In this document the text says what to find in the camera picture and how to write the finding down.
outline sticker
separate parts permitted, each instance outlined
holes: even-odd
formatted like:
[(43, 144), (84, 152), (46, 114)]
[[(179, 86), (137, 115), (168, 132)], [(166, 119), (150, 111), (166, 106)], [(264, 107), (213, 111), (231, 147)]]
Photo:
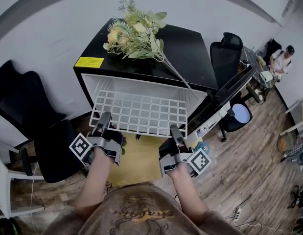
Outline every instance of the sticker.
[(75, 66), (76, 67), (89, 67), (100, 68), (104, 58), (102, 57), (80, 57)]
[(211, 159), (207, 154), (200, 148), (193, 155), (187, 159), (187, 163), (197, 172), (198, 175), (203, 173), (203, 171), (211, 164)]
[(204, 133), (201, 131), (201, 129), (199, 128), (197, 131), (196, 131), (196, 135), (197, 135), (197, 138), (201, 138)]
[(70, 150), (78, 157), (78, 159), (84, 164), (82, 161), (86, 156), (88, 151), (92, 147), (92, 143), (90, 143), (87, 138), (83, 136), (83, 134), (78, 134), (74, 141), (69, 146)]

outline white chair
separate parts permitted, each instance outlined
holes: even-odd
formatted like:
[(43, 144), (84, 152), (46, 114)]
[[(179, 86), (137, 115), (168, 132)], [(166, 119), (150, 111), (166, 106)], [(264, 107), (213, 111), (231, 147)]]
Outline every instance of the white chair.
[(0, 140), (0, 157), (1, 157), (1, 161), (4, 164), (10, 163), (10, 152), (9, 151), (19, 153), (19, 150), (15, 149), (13, 146), (10, 146), (9, 144)]
[[(303, 98), (302, 98), (301, 100), (298, 100), (297, 102), (295, 102), (295, 103), (294, 103), (294, 104), (285, 112), (285, 114), (291, 112), (291, 111), (292, 111), (293, 109), (295, 109), (299, 104), (302, 105), (302, 110), (303, 110)], [(289, 128), (289, 129), (287, 129), (287, 130), (281, 132), (281, 133), (280, 133), (280, 136), (283, 136), (283, 135), (285, 135), (286, 133), (289, 133), (289, 132), (291, 132), (291, 131), (293, 131), (293, 130), (295, 130), (295, 129), (298, 129), (298, 128), (302, 127), (302, 126), (303, 126), (303, 119), (302, 119), (302, 121), (300, 121), (298, 124), (295, 124), (293, 127), (291, 127), (291, 128)]]
[(10, 186), (11, 179), (30, 179), (43, 180), (43, 176), (27, 176), (24, 172), (9, 170), (0, 158), (0, 210), (3, 215), (0, 218), (11, 218), (34, 212), (39, 212), (44, 209), (43, 206), (23, 207), (11, 210), (10, 204)]

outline white wire rack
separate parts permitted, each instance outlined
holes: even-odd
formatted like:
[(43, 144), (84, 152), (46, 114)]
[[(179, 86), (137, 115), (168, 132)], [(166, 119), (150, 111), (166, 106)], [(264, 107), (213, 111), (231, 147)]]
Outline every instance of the white wire rack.
[(184, 101), (100, 90), (94, 102), (90, 127), (95, 127), (103, 112), (112, 114), (111, 124), (116, 128), (109, 127), (109, 130), (171, 137), (170, 126), (176, 124), (187, 138)]

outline flower stem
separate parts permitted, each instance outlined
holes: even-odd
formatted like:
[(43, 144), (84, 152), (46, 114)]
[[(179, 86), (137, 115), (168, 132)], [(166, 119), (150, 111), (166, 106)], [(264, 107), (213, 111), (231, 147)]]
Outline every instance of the flower stem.
[(174, 68), (174, 66), (170, 63), (170, 61), (168, 60), (168, 58), (165, 56), (164, 53), (163, 53), (163, 57), (164, 57), (163, 62), (172, 70), (172, 72), (174, 72), (184, 82), (184, 84), (187, 86), (187, 88), (189, 88), (190, 91), (194, 94), (194, 96), (198, 99), (198, 97), (195, 94), (195, 92), (193, 91), (193, 89), (189, 86), (189, 84), (185, 81), (185, 79), (179, 74), (179, 72)]

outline black office chair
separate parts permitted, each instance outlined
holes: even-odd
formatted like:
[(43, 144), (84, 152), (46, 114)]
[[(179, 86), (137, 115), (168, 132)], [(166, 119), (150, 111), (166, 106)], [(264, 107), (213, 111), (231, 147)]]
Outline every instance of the black office chair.
[(276, 52), (278, 49), (282, 49), (282, 46), (276, 42), (274, 39), (271, 39), (268, 43), (267, 43), (267, 52), (265, 54), (265, 57), (263, 58), (263, 60), (265, 61), (265, 63), (267, 65), (270, 64), (270, 56)]
[(25, 149), (21, 151), (28, 176), (32, 175), (30, 163), (36, 161), (48, 183), (66, 179), (83, 167), (69, 149), (76, 137), (74, 130), (68, 120), (63, 120), (66, 115), (55, 112), (50, 105), (36, 72), (21, 75), (11, 61), (0, 68), (0, 115), (29, 140), (35, 140), (36, 157), (28, 157)]
[[(212, 43), (210, 46), (211, 63), (214, 69), (215, 77), (218, 83), (218, 87), (221, 90), (227, 90), (231, 88), (240, 77), (244, 77), (243, 72), (238, 73), (238, 65), (240, 63), (241, 50), (243, 48), (243, 42), (240, 37), (225, 32), (224, 38), (221, 42)], [(244, 97), (241, 92), (238, 92), (231, 100), (231, 109), (228, 114), (219, 121), (219, 127), (223, 134), (222, 142), (227, 140), (226, 132), (234, 132), (245, 126), (247, 123), (241, 123), (235, 118), (235, 113), (232, 110), (233, 105), (240, 104), (244, 106), (249, 113), (249, 121), (253, 118), (253, 115), (245, 101), (253, 97), (258, 103), (260, 102), (257, 94), (250, 87), (247, 86), (248, 94)]]

